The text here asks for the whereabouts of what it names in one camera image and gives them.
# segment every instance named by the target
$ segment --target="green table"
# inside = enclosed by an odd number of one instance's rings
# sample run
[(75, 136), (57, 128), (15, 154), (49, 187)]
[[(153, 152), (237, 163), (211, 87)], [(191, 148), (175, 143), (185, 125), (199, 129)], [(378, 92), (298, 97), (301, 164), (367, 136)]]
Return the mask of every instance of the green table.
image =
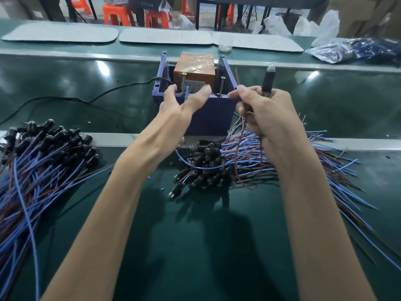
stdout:
[[(20, 23), (0, 20), (0, 34)], [(294, 40), (306, 48), (311, 38)], [(37, 45), (0, 41), (0, 120), (34, 97), (91, 99), (124, 83), (149, 80), (157, 73), (157, 57), (163, 50), (173, 57), (182, 50), (208, 52), (215, 58), (219, 55), (213, 46), (136, 46), (119, 42), (102, 46)], [(306, 115), (308, 130), (328, 129), (330, 137), (371, 138), (379, 144), (400, 139), (398, 69), (363, 64), (333, 69), (305, 54), (233, 50), (227, 57), (231, 69), (238, 69), (239, 79), (245, 85), (260, 84), (265, 64), (279, 62), (274, 85), (291, 93), (297, 111)], [(41, 122), (51, 117), (57, 124), (86, 132), (140, 133), (157, 113), (151, 90), (152, 84), (125, 88), (92, 106), (43, 100), (26, 106), (0, 130), (23, 121)], [(106, 141), (100, 148), (100, 166), (114, 162), (124, 149), (112, 146), (112, 141)], [(364, 162), (352, 166), (358, 171), (355, 181), (366, 191), (361, 196), (380, 209), (362, 208), (363, 218), (398, 252), (400, 151), (401, 148), (395, 152), (348, 153), (348, 157)], [(167, 194), (177, 169), (177, 157), (173, 154), (144, 186), (114, 299), (298, 300), (278, 182), (260, 185), (256, 191), (241, 187), (191, 190), (170, 202)], [(103, 173), (88, 180), (43, 216), (36, 234), (42, 292), (107, 178), (108, 173)], [(379, 265), (375, 267), (355, 247), (379, 301), (399, 299), (401, 273), (352, 228), (349, 232)], [(29, 253), (10, 300), (34, 299), (33, 274)]]

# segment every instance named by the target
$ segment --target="white board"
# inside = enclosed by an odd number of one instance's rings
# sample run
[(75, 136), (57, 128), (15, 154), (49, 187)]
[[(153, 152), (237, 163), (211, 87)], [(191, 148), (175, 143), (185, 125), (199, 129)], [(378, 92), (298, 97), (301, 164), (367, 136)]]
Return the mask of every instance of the white board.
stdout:
[(114, 41), (118, 29), (77, 23), (32, 22), (4, 35), (6, 41), (53, 41), (105, 43)]
[(204, 30), (167, 30), (163, 28), (126, 28), (119, 40), (128, 43), (158, 43), (158, 44), (185, 44), (211, 45), (212, 35)]
[[(213, 44), (218, 45), (220, 32), (213, 34)], [(233, 47), (257, 50), (277, 50), (282, 52), (303, 52), (303, 48), (293, 40), (278, 35), (230, 33), (233, 36)]]

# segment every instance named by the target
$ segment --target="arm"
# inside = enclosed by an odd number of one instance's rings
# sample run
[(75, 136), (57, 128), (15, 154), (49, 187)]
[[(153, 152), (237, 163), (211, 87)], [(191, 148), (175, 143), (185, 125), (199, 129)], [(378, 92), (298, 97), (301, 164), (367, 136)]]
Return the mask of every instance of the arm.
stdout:
[(156, 118), (118, 158), (42, 301), (112, 300), (128, 233), (145, 179), (181, 142), (210, 86), (178, 105), (170, 86)]
[(290, 95), (274, 90), (266, 98), (260, 91), (238, 86), (229, 95), (242, 98), (237, 110), (277, 169), (300, 299), (376, 300)]

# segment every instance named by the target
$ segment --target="white label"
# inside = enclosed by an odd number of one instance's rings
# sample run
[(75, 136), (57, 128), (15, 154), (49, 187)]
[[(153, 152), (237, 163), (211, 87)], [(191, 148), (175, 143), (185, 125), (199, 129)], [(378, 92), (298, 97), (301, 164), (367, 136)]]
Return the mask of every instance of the white label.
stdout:
[(37, 17), (37, 18), (43, 18), (43, 15), (40, 11), (35, 11), (33, 10), (33, 14)]
[(205, 84), (206, 84), (206, 82), (204, 82), (204, 81), (185, 80), (185, 88), (187, 88), (187, 85), (188, 85), (190, 93), (196, 93)]

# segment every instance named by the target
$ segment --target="purple plastic bin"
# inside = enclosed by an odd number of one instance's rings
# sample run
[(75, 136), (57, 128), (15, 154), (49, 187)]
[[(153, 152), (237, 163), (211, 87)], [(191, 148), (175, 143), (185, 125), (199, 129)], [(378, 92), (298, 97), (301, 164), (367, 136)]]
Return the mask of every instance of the purple plastic bin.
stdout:
[[(167, 52), (163, 52), (157, 76), (168, 78), (174, 82), (174, 68), (175, 65), (168, 64)], [(227, 131), (231, 128), (235, 106), (238, 101), (229, 99), (227, 94), (237, 89), (238, 84), (224, 56), (220, 56), (215, 70), (216, 81), (213, 93), (220, 92), (221, 76), (224, 76), (226, 78), (223, 85), (224, 94), (221, 97), (214, 94), (210, 95), (204, 106), (194, 113), (185, 135), (226, 136)], [(159, 108), (163, 101), (163, 93), (167, 87), (168, 83), (163, 80), (156, 80), (154, 83), (152, 96), (157, 108)], [(176, 93), (175, 96), (179, 104), (184, 102), (185, 96), (181, 93)]]

